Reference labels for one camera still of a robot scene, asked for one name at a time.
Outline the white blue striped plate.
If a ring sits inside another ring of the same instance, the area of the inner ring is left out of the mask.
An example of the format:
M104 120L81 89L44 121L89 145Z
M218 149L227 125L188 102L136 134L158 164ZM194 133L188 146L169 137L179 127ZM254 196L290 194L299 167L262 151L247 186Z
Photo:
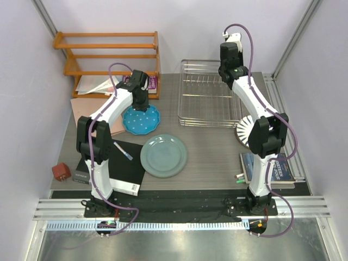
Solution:
M251 115L244 116L236 126L237 138L247 148L250 148L248 138L253 126L254 122Z

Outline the grey-green ceramic plate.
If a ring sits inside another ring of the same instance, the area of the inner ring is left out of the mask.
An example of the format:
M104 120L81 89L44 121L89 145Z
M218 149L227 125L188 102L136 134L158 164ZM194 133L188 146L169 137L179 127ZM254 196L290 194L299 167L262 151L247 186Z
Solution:
M140 152L142 167L157 178L170 178L179 174L188 161L188 151L182 140L161 134L148 139Z

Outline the blue polka dot plate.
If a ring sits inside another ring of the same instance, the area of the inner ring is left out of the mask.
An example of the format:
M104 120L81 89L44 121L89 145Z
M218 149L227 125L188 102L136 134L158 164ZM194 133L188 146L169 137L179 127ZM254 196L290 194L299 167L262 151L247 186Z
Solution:
M160 124L159 110L150 105L145 112L129 107L123 114L123 126L134 135L146 135Z

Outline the wire dish rack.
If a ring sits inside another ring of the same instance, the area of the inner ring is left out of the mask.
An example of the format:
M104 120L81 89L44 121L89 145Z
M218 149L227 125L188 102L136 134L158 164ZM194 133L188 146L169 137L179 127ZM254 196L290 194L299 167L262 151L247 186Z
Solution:
M239 97L218 74L218 60L183 59L178 91L182 126L235 128L243 117Z

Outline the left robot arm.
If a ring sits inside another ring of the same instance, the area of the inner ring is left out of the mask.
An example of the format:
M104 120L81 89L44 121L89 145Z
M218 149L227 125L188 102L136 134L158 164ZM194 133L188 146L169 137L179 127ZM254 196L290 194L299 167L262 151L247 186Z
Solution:
M128 81L115 84L114 92L107 101L89 117L82 116L77 124L77 151L88 167L92 191L91 203L105 217L112 216L118 206L112 200L113 188L109 179L109 157L114 145L110 126L128 108L145 112L149 107L149 76L143 71L133 70Z

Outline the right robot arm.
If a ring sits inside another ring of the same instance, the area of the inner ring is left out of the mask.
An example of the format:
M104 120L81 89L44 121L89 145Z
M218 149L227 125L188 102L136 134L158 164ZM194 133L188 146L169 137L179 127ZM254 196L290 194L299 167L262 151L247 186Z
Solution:
M243 65L243 54L237 43L224 42L220 45L218 72L252 117L248 145L253 153L253 172L245 207L250 214L257 215L271 204L274 159L285 145L289 119L285 113L278 114L261 94L250 71Z

